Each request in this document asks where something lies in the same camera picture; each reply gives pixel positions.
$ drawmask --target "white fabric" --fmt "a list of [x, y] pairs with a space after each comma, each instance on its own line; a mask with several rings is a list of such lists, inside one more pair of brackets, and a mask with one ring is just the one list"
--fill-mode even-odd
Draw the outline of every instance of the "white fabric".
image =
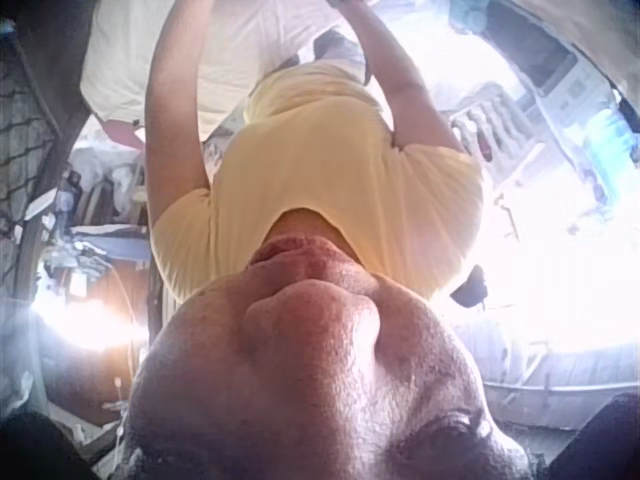
[[[102, 120], [144, 120], [153, 51], [173, 0], [96, 6], [81, 90]], [[326, 0], [218, 0], [200, 65], [205, 140], [257, 81], [338, 20]]]

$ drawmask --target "lip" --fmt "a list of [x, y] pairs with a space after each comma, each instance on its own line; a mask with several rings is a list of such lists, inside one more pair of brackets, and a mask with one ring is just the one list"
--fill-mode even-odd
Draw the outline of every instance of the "lip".
[[315, 252], [324, 251], [332, 256], [335, 256], [336, 253], [342, 254], [333, 243], [323, 237], [316, 235], [282, 235], [262, 245], [262, 247], [253, 254], [248, 266], [252, 267], [260, 263], [265, 263], [279, 255], [303, 249], [309, 249]]

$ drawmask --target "yellow t-shirt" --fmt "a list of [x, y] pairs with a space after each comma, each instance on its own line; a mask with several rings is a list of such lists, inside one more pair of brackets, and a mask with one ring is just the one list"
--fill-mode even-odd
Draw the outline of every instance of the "yellow t-shirt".
[[337, 62], [272, 75], [246, 116], [211, 189], [178, 200], [152, 230], [179, 301], [245, 268], [295, 209], [322, 215], [368, 271], [426, 299], [464, 280], [483, 208], [481, 167], [469, 156], [393, 147], [376, 101]]

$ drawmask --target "eye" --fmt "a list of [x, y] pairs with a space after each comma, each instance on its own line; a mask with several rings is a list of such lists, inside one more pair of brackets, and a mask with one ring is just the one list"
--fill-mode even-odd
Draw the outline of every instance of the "eye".
[[490, 432], [484, 412], [453, 411], [412, 434], [399, 453], [410, 463], [444, 466], [473, 454]]

